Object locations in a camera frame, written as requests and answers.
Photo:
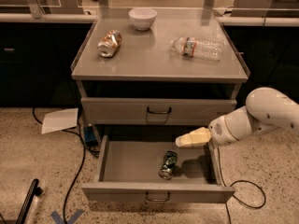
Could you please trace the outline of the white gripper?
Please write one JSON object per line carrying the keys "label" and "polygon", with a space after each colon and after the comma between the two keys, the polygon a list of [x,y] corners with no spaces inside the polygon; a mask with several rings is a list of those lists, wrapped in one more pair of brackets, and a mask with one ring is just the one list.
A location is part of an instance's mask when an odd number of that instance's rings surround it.
{"label": "white gripper", "polygon": [[246,109],[234,112],[212,120],[208,128],[201,127],[176,138],[178,147],[200,147],[210,139],[220,146],[230,145],[253,133],[253,117]]}

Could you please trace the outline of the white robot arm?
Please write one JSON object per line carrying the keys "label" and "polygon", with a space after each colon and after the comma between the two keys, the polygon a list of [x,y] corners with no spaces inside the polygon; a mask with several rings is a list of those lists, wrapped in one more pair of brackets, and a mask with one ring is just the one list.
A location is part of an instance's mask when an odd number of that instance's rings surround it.
{"label": "white robot arm", "polygon": [[299,104],[280,91],[261,87],[247,96],[244,106],[213,119],[207,128],[201,127],[177,137],[175,144],[200,147],[211,141],[224,146],[279,128],[299,134]]}

